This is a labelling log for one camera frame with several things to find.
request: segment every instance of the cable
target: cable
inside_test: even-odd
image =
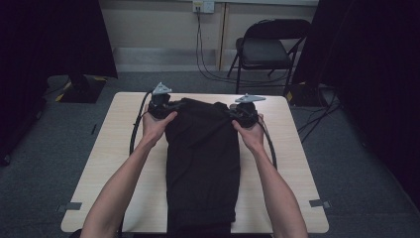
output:
[[[315,115],[315,113],[320,112],[320,111],[323,111],[323,110],[325,110],[325,109],[324,109],[324,108],[322,108],[322,109],[319,109],[319,110],[312,111],[312,113],[309,115],[308,119],[306,120],[306,124],[305,124],[304,126],[302,126],[301,128],[297,129],[297,132],[300,134],[301,132],[303,132],[303,130],[305,130],[305,129],[306,129],[306,127],[307,127],[307,126],[309,126],[310,124],[312,124],[312,123],[314,123],[316,120],[318,120],[318,118],[316,118],[316,119],[314,119],[314,120],[310,121],[311,117],[312,117],[313,115]]]
[[[134,151],[134,143],[136,142],[136,135],[137,135],[137,131],[139,130],[140,121],[142,120],[143,115],[145,115],[145,114],[142,114],[142,112],[145,106],[146,99],[148,98],[149,94],[151,94],[152,92],[153,91],[151,90],[146,93],[145,97],[143,98],[142,105],[140,106],[139,114],[137,115],[136,123],[134,124],[133,133],[130,140],[130,155]]]
[[[265,122],[263,121],[263,118],[259,115],[259,117],[262,119],[262,123],[258,121],[259,125],[262,127],[263,132],[265,133],[266,140],[268,141],[269,150],[271,151],[271,159],[272,159],[272,165],[277,170],[277,157],[275,156],[275,150],[274,145],[272,144],[271,137],[269,136],[268,128],[265,125]]]
[[[304,125],[300,129],[298,129],[298,133],[300,134],[309,124],[312,124],[313,122],[316,122],[315,125],[309,130],[309,132],[301,140],[302,144],[305,142],[305,140],[308,138],[308,136],[315,130],[315,128],[318,126],[318,124],[321,122],[321,120],[324,117],[326,117],[327,115],[335,112],[337,109],[339,109],[341,107],[341,104],[339,103],[339,105],[336,108],[334,108],[332,111],[330,111],[331,107],[333,106],[336,94],[337,94],[337,92],[334,91],[334,95],[333,95],[333,98],[331,99],[331,103],[328,105],[328,107],[325,109],[324,113],[320,117],[308,122],[306,125]]]
[[[196,56],[196,61],[197,61],[197,67],[198,70],[200,71],[200,73],[207,79],[210,80],[214,80],[214,81],[221,81],[221,82],[226,82],[226,83],[232,83],[235,84],[236,81],[233,80],[230,77],[221,77],[218,75],[213,74],[212,72],[210,72],[205,64],[204,61],[204,54],[203,54],[203,40],[202,40],[202,34],[201,34],[201,18],[200,18],[200,8],[196,8],[197,12],[197,21],[198,21],[198,30],[197,30],[197,39],[196,39],[196,48],[195,48],[195,56]],[[215,78],[211,78],[207,75],[204,74],[204,72],[202,71],[201,67],[200,67],[200,62],[199,62],[199,56],[198,56],[198,49],[200,48],[200,53],[201,53],[201,62],[204,66],[204,69],[207,73],[209,73],[211,76],[215,77]],[[277,81],[281,81],[281,80],[285,80],[286,79],[286,74],[288,73],[288,70],[281,76],[269,81],[254,81],[254,80],[242,80],[242,85],[244,87],[252,87],[252,86],[273,86],[273,85],[261,85],[261,84],[267,84],[267,83],[271,83],[271,82],[277,82]]]
[[[139,114],[137,115],[137,119],[136,119],[136,122],[134,124],[133,133],[132,133],[131,140],[130,140],[130,149],[129,149],[130,154],[129,155],[133,154],[133,151],[134,151],[134,143],[136,142],[136,135],[137,135],[137,131],[139,130],[140,121],[142,120],[142,117],[146,113],[148,113],[148,112],[145,112],[145,113],[142,114],[143,108],[145,107],[146,99],[148,98],[149,94],[151,94],[152,92],[153,91],[150,90],[146,93],[145,97],[143,98],[142,105],[140,106]],[[118,237],[119,238],[123,237],[124,216],[125,215],[123,215],[123,219],[121,220],[120,227],[118,228]]]

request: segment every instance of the black garment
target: black garment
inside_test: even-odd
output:
[[[241,171],[238,132],[225,104],[181,102],[165,130],[167,234],[230,234]]]

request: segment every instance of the tabletop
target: tabletop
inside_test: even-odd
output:
[[[115,95],[95,145],[86,163],[71,202],[81,202],[79,210],[68,210],[61,223],[64,232],[82,227],[83,221],[108,178],[129,156],[133,124],[139,113],[144,92],[119,92]],[[188,97],[203,102],[235,103],[240,95],[171,93],[170,100]],[[304,154],[287,101],[281,96],[265,96],[255,102],[263,114],[272,140],[278,171],[293,190],[309,233],[325,233],[329,224],[323,206],[311,206],[319,194]],[[139,127],[136,145],[142,135]],[[257,166],[242,139],[240,142],[241,180],[233,233],[272,233],[263,201],[263,189]],[[268,142],[264,142],[270,156]],[[136,191],[127,209],[123,231],[164,233],[166,231],[166,162],[167,141],[163,137],[146,161]]]

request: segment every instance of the gray carpet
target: gray carpet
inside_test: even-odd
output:
[[[244,73],[247,80],[264,78],[264,73]],[[65,81],[65,76],[51,77],[49,90]],[[147,91],[160,81],[174,92],[235,91],[234,84],[211,81],[199,72],[124,72],[108,80],[96,104],[56,103],[59,91],[47,95],[43,116],[11,154],[11,165],[0,168],[0,237],[68,237],[60,230],[63,213],[55,210],[70,201],[113,96]],[[329,100],[332,92],[324,91]],[[281,89],[245,92],[279,95]],[[291,108],[296,127],[322,114],[313,115],[315,109]],[[304,142],[321,199],[332,204],[326,209],[330,230],[310,237],[420,237],[417,210],[363,143],[343,108],[325,117]]]

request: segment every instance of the chair seat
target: chair seat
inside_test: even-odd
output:
[[[236,41],[237,49],[243,38]],[[244,69],[284,69],[290,68],[292,61],[279,40],[247,39],[242,52]]]

